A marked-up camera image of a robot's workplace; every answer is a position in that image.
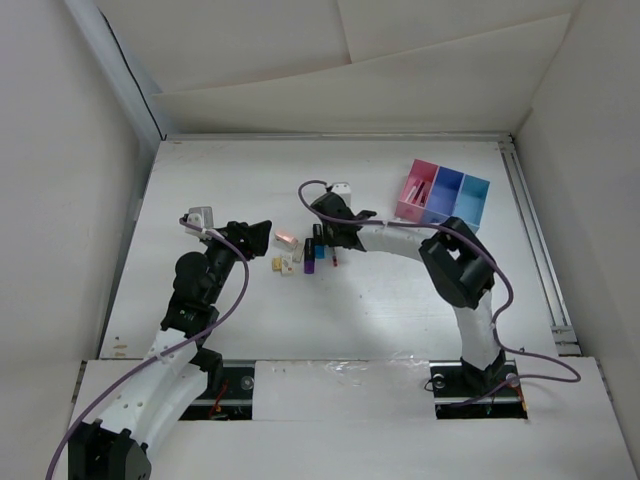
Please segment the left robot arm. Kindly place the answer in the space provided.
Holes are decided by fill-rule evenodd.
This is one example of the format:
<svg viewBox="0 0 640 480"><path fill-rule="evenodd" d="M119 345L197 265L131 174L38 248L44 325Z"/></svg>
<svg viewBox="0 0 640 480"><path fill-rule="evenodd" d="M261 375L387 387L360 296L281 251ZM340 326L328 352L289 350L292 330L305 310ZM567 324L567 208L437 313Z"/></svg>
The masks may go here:
<svg viewBox="0 0 640 480"><path fill-rule="evenodd" d="M212 396L222 387L222 356L204 346L226 319L216 303L235 265L246 267L266 254L272 223L231 221L206 229L187 216L180 222L206 249L177 260L172 296L141 363L70 426L64 439L70 479L150 478L153 459L182 414L199 396ZM105 399L110 404L89 421Z"/></svg>

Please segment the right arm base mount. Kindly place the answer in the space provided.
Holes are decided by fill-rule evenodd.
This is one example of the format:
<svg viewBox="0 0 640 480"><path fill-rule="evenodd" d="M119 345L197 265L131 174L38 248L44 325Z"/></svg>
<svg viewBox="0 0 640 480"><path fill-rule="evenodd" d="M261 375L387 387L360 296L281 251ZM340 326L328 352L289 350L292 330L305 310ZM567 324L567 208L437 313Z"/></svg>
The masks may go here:
<svg viewBox="0 0 640 480"><path fill-rule="evenodd" d="M484 420L528 418L519 386L497 387L518 374L513 360L499 358L488 376L476 375L461 360L429 364L430 378L424 389L433 394L438 420Z"/></svg>

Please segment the pink white pen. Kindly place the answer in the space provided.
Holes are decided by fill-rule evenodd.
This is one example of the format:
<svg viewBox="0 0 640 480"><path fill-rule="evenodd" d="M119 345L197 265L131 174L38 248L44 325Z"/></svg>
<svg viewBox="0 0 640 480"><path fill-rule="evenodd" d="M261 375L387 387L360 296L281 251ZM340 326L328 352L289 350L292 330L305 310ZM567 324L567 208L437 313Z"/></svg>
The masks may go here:
<svg viewBox="0 0 640 480"><path fill-rule="evenodd" d="M405 202L409 204L417 204L420 200L423 187L424 183L422 181L416 181L408 191L408 194L405 197Z"/></svg>

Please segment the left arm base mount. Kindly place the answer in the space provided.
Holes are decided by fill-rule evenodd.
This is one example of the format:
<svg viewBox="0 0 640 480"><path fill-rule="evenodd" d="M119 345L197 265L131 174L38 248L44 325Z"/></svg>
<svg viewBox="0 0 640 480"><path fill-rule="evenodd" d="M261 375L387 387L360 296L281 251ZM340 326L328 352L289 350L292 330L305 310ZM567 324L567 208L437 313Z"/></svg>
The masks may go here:
<svg viewBox="0 0 640 480"><path fill-rule="evenodd" d="M181 415L181 421L245 421L253 414L255 361L224 360L202 348L192 363L207 374L207 386Z"/></svg>

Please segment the blue black highlighter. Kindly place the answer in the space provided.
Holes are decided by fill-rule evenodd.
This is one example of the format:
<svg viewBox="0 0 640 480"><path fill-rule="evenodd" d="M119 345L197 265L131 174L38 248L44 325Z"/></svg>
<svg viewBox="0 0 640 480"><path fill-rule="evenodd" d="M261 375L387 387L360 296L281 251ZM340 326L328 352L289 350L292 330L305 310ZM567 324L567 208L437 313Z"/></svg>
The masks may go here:
<svg viewBox="0 0 640 480"><path fill-rule="evenodd" d="M313 225L313 244L314 256L316 259L325 258L325 241L322 225L316 223Z"/></svg>

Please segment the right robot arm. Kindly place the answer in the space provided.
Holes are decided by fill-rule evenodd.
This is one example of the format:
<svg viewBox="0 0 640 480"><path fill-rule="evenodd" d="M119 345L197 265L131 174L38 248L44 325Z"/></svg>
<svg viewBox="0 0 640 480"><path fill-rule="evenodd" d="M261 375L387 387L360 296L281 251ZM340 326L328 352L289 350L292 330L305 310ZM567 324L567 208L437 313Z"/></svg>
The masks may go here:
<svg viewBox="0 0 640 480"><path fill-rule="evenodd" d="M330 247L421 262L439 296L454 310L465 387L483 394L497 384L505 353L494 336L493 258L463 220L451 217L431 228L385 224L374 218L373 211L353 213L333 192L324 193L310 208L322 221L325 243Z"/></svg>

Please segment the rose gold stapler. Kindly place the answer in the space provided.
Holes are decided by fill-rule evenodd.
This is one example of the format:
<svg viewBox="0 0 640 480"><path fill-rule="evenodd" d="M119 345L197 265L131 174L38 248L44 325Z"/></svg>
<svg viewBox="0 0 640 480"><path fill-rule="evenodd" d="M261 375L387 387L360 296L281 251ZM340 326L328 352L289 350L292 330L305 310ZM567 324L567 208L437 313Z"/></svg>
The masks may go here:
<svg viewBox="0 0 640 480"><path fill-rule="evenodd" d="M299 244L299 240L293 234L284 230L276 230L274 238L288 250L294 250Z"/></svg>

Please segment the purple black highlighter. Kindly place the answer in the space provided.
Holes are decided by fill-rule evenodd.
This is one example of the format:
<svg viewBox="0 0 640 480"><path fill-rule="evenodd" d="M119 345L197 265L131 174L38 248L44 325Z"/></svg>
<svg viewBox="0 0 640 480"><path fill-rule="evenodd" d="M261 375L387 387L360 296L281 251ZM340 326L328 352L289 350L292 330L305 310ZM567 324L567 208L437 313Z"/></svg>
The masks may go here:
<svg viewBox="0 0 640 480"><path fill-rule="evenodd" d="M312 275L315 272L315 242L313 238L306 238L304 242L303 253L303 269L307 275Z"/></svg>

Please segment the grey eraser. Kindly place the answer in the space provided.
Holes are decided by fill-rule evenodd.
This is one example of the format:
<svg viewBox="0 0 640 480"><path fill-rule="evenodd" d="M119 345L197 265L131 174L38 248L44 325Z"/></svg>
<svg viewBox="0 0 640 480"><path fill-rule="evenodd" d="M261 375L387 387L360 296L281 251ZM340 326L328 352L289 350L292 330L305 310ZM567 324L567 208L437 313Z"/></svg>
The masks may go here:
<svg viewBox="0 0 640 480"><path fill-rule="evenodd" d="M305 244L299 242L292 253L292 259L295 263L301 263L304 259Z"/></svg>

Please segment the white eraser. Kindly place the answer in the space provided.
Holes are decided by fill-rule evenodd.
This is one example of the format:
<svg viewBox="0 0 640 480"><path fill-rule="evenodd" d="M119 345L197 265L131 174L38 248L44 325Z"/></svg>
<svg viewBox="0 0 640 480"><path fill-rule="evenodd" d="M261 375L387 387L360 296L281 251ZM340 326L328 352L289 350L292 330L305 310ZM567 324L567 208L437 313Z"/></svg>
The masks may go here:
<svg viewBox="0 0 640 480"><path fill-rule="evenodd" d="M295 273L295 265L293 261L293 255L291 253L282 254L280 256L280 261L280 272L282 276L291 276Z"/></svg>

